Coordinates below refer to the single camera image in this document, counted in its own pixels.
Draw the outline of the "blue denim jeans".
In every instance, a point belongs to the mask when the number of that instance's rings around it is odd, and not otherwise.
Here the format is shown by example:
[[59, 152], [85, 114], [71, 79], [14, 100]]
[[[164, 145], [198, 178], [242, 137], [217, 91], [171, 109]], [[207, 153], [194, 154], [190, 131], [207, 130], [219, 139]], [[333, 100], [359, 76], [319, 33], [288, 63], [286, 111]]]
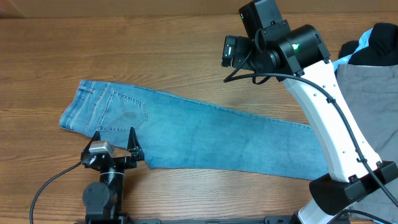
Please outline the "blue denim jeans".
[[327, 173], [311, 127], [123, 83], [83, 80], [63, 129], [126, 147], [135, 129], [151, 168], [225, 169], [313, 180]]

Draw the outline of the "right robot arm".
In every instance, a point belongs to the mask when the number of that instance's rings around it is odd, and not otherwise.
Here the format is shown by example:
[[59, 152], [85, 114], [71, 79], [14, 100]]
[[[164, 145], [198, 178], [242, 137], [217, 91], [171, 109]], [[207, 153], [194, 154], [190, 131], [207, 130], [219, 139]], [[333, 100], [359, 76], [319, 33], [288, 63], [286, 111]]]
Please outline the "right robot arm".
[[228, 36], [224, 67], [227, 81], [256, 85], [275, 77], [295, 98], [313, 128], [326, 158], [328, 173], [311, 181], [311, 201], [291, 223], [332, 223], [352, 212], [352, 205], [396, 180], [397, 165], [383, 161], [365, 140], [343, 98], [319, 32], [310, 25], [291, 29], [275, 1], [251, 1], [239, 10], [247, 35]]

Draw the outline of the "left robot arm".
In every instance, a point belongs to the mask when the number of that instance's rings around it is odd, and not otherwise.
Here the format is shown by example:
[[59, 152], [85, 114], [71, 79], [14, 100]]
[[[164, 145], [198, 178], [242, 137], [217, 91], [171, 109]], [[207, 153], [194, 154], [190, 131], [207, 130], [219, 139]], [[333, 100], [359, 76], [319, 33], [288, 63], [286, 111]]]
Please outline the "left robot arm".
[[102, 141], [96, 131], [81, 154], [81, 163], [86, 168], [99, 172], [99, 181], [92, 182], [83, 191], [82, 200], [86, 207], [85, 223], [131, 223], [123, 209], [124, 173], [135, 169], [138, 161], [144, 160], [136, 131], [131, 128], [127, 142], [128, 156], [116, 157], [114, 146]]

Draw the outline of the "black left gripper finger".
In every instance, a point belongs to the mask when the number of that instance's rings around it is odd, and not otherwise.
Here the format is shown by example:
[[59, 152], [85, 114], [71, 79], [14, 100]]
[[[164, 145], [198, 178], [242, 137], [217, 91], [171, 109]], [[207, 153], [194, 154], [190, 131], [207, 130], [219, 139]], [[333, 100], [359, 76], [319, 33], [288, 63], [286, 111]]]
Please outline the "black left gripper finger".
[[90, 152], [89, 152], [89, 149], [90, 149], [91, 144], [92, 144], [94, 141], [100, 141], [100, 140], [101, 140], [100, 132], [99, 132], [99, 131], [96, 131], [96, 132], [94, 133], [93, 137], [91, 138], [91, 140], [89, 141], [89, 143], [87, 144], [87, 146], [86, 146], [86, 147], [84, 148], [84, 150], [82, 151], [81, 155], [82, 155], [82, 156], [85, 156], [86, 154], [89, 154], [89, 153], [90, 153]]
[[131, 153], [131, 156], [136, 160], [136, 161], [143, 161], [144, 160], [144, 151], [141, 148], [141, 145], [139, 144], [137, 135], [136, 135], [136, 130], [131, 127], [129, 131], [129, 138], [127, 142], [127, 151]]

